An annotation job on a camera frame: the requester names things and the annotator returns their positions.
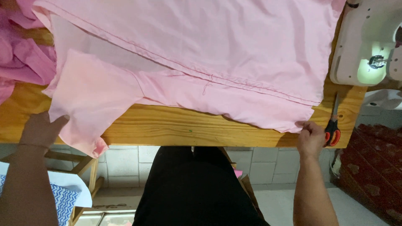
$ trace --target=blue zigzag fabric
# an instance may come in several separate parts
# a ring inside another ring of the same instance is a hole
[[[0,175],[0,196],[3,192],[5,175]],[[53,192],[54,200],[56,202],[57,219],[59,220],[59,226],[66,226],[70,219],[71,212],[80,196],[81,192],[72,191],[70,189],[57,186],[50,183],[51,190]]]

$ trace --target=hand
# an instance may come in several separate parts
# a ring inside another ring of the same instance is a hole
[[[47,152],[69,119],[68,115],[64,115],[50,123],[47,111],[32,114],[25,124],[19,144],[43,147]]]
[[[318,160],[325,143],[324,129],[312,121],[302,122],[303,129],[297,142],[300,158],[313,157]]]

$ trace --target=white paper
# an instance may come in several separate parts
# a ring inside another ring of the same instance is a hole
[[[9,163],[0,162],[0,175],[6,175]],[[92,207],[92,197],[88,187],[77,174],[59,173],[48,171],[51,183],[73,191],[80,191],[81,194],[75,203],[75,206]]]

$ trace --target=sewing machine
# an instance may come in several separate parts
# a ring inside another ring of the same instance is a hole
[[[330,78],[336,84],[374,86],[386,76],[402,81],[402,47],[395,35],[402,24],[401,0],[361,0],[346,13]]]

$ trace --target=pink shirt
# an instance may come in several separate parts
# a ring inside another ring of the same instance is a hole
[[[323,97],[344,0],[38,0],[57,74],[44,91],[60,137],[98,157],[132,104],[184,107],[298,132]]]

